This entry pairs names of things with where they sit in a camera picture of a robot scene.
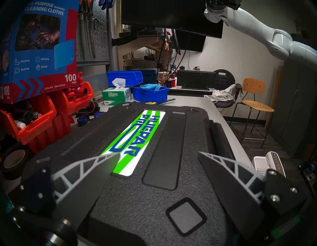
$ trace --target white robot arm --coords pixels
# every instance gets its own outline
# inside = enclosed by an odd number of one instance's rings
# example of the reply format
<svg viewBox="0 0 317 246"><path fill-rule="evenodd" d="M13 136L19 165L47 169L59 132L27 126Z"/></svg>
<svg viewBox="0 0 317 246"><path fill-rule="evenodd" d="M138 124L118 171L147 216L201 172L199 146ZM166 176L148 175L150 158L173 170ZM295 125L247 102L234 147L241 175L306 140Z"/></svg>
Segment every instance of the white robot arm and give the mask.
<svg viewBox="0 0 317 246"><path fill-rule="evenodd" d="M317 71L316 50L308 45L293 41L292 37L283 30L266 26L252 14L239 8L240 4L232 6L228 2L230 1L206 0L207 9L204 13L206 18L214 23L223 20L227 26L253 37L264 44L270 54L278 59L287 60L290 58Z"/></svg>

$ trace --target black tape roll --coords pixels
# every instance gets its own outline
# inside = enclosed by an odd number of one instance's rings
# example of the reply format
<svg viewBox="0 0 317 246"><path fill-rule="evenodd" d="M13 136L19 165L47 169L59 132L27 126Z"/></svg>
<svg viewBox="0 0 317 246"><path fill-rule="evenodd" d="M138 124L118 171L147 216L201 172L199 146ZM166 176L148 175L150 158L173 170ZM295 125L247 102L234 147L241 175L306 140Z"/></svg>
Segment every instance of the black tape roll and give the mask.
<svg viewBox="0 0 317 246"><path fill-rule="evenodd" d="M28 148L20 148L11 151L1 160L1 171L8 180L14 180L22 176L25 164L29 160L31 151Z"/></svg>

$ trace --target orange storage bin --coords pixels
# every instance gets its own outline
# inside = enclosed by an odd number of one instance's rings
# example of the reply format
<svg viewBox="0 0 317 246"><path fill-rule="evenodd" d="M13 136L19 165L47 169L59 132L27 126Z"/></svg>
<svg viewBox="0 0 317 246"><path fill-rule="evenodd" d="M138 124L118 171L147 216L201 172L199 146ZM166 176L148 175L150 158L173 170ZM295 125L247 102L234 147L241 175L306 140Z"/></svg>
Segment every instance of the orange storage bin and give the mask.
<svg viewBox="0 0 317 246"><path fill-rule="evenodd" d="M40 150L45 149L49 144L70 133L71 123L74 123L71 115L56 115L49 128L28 142L29 148L33 153L38 153Z"/></svg>
<svg viewBox="0 0 317 246"><path fill-rule="evenodd" d="M33 110L41 113L42 116L21 130L18 130L16 127L10 113L0 110L0 122L2 127L16 140L21 141L22 144L27 144L52 126L52 119L57 114L54 104L47 94L31 97L28 101L32 105Z"/></svg>
<svg viewBox="0 0 317 246"><path fill-rule="evenodd" d="M89 105L89 100L94 97L93 89L89 82L82 82L82 86L87 88L87 95L81 96L73 101L69 101L62 90L49 93L54 106L59 114L71 115L76 111L85 108Z"/></svg>

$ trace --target cleaning cloth box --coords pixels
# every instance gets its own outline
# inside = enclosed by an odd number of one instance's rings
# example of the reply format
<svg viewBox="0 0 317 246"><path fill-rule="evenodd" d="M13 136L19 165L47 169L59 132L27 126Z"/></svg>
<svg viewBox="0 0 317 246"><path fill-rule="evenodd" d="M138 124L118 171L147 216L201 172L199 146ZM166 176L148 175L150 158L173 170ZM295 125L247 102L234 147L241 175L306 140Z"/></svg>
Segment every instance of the cleaning cloth box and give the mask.
<svg viewBox="0 0 317 246"><path fill-rule="evenodd" d="M30 1L25 6L2 41L0 103L78 86L78 6L78 0Z"/></svg>
<svg viewBox="0 0 317 246"><path fill-rule="evenodd" d="M105 105L117 105L131 101L131 89L126 86L126 80L116 78L112 81L115 87L102 91L102 98Z"/></svg>

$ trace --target green and white label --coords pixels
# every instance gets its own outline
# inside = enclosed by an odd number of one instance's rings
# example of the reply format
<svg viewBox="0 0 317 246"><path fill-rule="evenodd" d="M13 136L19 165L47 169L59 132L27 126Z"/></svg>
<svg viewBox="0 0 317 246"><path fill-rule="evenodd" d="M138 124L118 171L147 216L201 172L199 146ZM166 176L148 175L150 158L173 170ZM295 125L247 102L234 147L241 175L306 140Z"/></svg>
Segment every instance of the green and white label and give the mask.
<svg viewBox="0 0 317 246"><path fill-rule="evenodd" d="M145 110L140 114L101 155L120 152L114 173L130 176L144 150L161 123L165 112Z"/></svg>

